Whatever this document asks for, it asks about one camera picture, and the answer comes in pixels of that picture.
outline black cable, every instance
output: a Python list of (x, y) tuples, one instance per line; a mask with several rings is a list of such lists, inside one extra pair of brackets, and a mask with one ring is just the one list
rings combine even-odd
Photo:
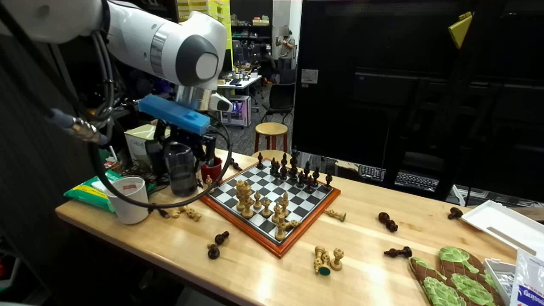
[(102, 161), (100, 160), (100, 154), (98, 152), (98, 145), (95, 144), (95, 143), (89, 143), (89, 155), (90, 155), (90, 158), (91, 158), (91, 163), (92, 163), (92, 167), (94, 168), (97, 176), (98, 176), (98, 179), (104, 184), (104, 186), (113, 194), (115, 195), (116, 197), (120, 198), (121, 200), (127, 202), (127, 203), (130, 203), (132, 205), (135, 205), (135, 206), (139, 206), (139, 207), (145, 207), (147, 209), (157, 209), (157, 208), (161, 208), (161, 209), (166, 209), (166, 208), (174, 208), (174, 207), (180, 207), (180, 206), (185, 206), (185, 205), (188, 205), (200, 198), (202, 198), (204, 195), (208, 194), (209, 191), (212, 189), (212, 188), (215, 188), (217, 186), (217, 184), (219, 183), (219, 180), (221, 180), (221, 178), (223, 177), (223, 175), (225, 175), (225, 173), (227, 172), (228, 170), (228, 165), (230, 164), (230, 161), (231, 160), (231, 157), (232, 157), (232, 148), (231, 148), (231, 137), (230, 135), (228, 134), (228, 130), (226, 128), (226, 126), (218, 119), (216, 119), (215, 117), (213, 116), (210, 116), (210, 118), (212, 118), (214, 121), (218, 122), (219, 125), (221, 125), (221, 127), (225, 130), (226, 132), (226, 138), (225, 138), (225, 141), (227, 141), (227, 148), (228, 148), (228, 154), (227, 154), (227, 159), (225, 160), (225, 164), (223, 165), (223, 169), (221, 170), (221, 173), (219, 174), (219, 176), (215, 179), (215, 181), (213, 181), (204, 191), (202, 191), (201, 193), (195, 195), (194, 197), (188, 199), (188, 200), (185, 200), (185, 201), (181, 201), (181, 202), (178, 202), (178, 203), (174, 203), (174, 204), (166, 204), (166, 205), (156, 205), (155, 203), (152, 203), (152, 204), (149, 204), (149, 203), (144, 203), (144, 202), (140, 202), (140, 201), (136, 201), (136, 200), (133, 200), (129, 197), (127, 197), (126, 195), (122, 194), (121, 192), (119, 192), (113, 185), (112, 183), (108, 180), (108, 178), (106, 177), (106, 169), (104, 167), (104, 164), (102, 163)]
[(2, 68), (8, 73), (8, 76), (12, 79), (15, 87), (17, 87), (17, 91), (21, 93), (30, 104), (32, 104), (44, 116), (48, 118), (53, 117), (53, 112), (51, 111), (51, 109), (43, 104), (41, 102), (41, 99), (36, 96), (33, 91), (24, 86), (25, 81), (23, 77), (19, 74), (17, 68), (15, 68), (13, 63), (9, 60), (6, 51), (1, 46), (0, 66), (2, 66)]
[(15, 39), (21, 44), (21, 46), (28, 52), (32, 60), (38, 65), (38, 67), (45, 73), (45, 75), (51, 80), (53, 85), (59, 90), (59, 92), (68, 100), (70, 104), (80, 113), (82, 113), (87, 120), (92, 121), (103, 121), (107, 118), (98, 118), (91, 113), (89, 113), (80, 101), (73, 95), (69, 90), (68, 86), (64, 83), (62, 79), (59, 78), (57, 73), (51, 68), (47, 59), (44, 55), (38, 50), (38, 48), (28, 37), (27, 33), (21, 28), (21, 26), (15, 21), (13, 16), (5, 8), (4, 4), (0, 2), (0, 20), (5, 24), (9, 29)]

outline white tray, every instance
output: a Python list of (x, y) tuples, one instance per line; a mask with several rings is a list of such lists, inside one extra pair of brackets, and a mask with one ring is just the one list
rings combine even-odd
[(544, 225), (500, 203), (485, 201), (461, 219), (515, 249), (544, 258)]

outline white box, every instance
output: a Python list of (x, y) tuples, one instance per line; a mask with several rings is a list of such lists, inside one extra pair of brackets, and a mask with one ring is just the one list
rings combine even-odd
[[(145, 142), (148, 140), (153, 140), (155, 128), (156, 126), (154, 125), (146, 124), (125, 132), (128, 151), (130, 152), (133, 160), (141, 160), (150, 165), (149, 157), (145, 151)], [(170, 128), (166, 128), (164, 135), (170, 135)]]

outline green package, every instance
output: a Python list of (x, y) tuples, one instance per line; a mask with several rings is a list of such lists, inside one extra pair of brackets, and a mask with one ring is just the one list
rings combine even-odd
[[(122, 178), (121, 175), (111, 170), (106, 171), (106, 177), (112, 182)], [(98, 176), (95, 176), (94, 178), (68, 190), (64, 193), (64, 196), (94, 205), (107, 211), (115, 212), (112, 204), (109, 202), (108, 196), (105, 193), (94, 189), (92, 186), (92, 183), (96, 181), (98, 181)]]

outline checkered board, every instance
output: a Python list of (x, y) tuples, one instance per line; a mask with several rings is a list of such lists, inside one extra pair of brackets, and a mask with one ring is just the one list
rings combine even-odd
[[(281, 180), (279, 177), (276, 178), (270, 175), (270, 160), (263, 160), (262, 163), (264, 165), (262, 170), (256, 167), (257, 164), (254, 164), (235, 176), (224, 180), (221, 186), (210, 193), (204, 202), (276, 256), (281, 257), (335, 197), (340, 194), (340, 191), (335, 188), (327, 190), (324, 184), (319, 182), (317, 188), (313, 188), (312, 192), (307, 193), (303, 190), (304, 187), (297, 187), (296, 180), (292, 180), (289, 176), (287, 180)], [(236, 209), (238, 204), (236, 182), (239, 180), (247, 181), (250, 184), (252, 199), (254, 199), (256, 191), (261, 194), (261, 202), (264, 197), (267, 197), (270, 200), (269, 210), (272, 212), (274, 211), (274, 205), (280, 201), (284, 192), (287, 192), (289, 196), (289, 205), (287, 206), (289, 215), (286, 217), (286, 222), (300, 221), (300, 226), (287, 230), (286, 238), (278, 241), (275, 238), (277, 226), (272, 222), (274, 214), (264, 218), (261, 215), (264, 207), (257, 210), (251, 206), (251, 209), (255, 212), (253, 217), (250, 219), (242, 217), (242, 212)]]

